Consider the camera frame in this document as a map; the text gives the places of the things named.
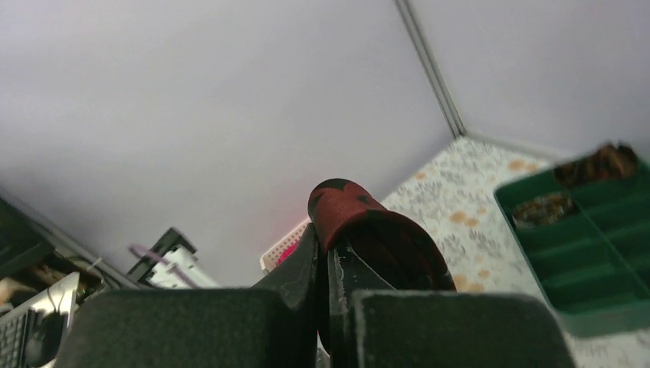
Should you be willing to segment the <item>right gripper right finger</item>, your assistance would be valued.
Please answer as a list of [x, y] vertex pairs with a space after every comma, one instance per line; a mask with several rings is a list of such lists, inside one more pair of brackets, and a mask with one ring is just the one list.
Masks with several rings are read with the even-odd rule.
[[359, 290], [392, 290], [354, 250], [347, 238], [340, 239], [328, 252], [328, 297], [330, 365], [355, 367], [354, 322], [351, 317], [352, 295]]

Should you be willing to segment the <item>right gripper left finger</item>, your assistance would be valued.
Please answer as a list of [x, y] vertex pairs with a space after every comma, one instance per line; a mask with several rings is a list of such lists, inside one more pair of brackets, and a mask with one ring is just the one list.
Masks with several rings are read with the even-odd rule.
[[272, 320], [263, 327], [267, 367], [315, 366], [318, 261], [317, 236], [310, 223], [291, 255], [252, 286], [273, 296]]

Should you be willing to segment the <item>dark red patterned tie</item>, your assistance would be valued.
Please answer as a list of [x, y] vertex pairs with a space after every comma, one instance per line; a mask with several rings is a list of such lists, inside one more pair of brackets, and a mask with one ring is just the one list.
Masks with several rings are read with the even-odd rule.
[[324, 307], [330, 306], [327, 255], [346, 245], [398, 290], [456, 291], [427, 231], [387, 209], [361, 185], [341, 178], [325, 180], [311, 192], [307, 211], [319, 245], [317, 300]]

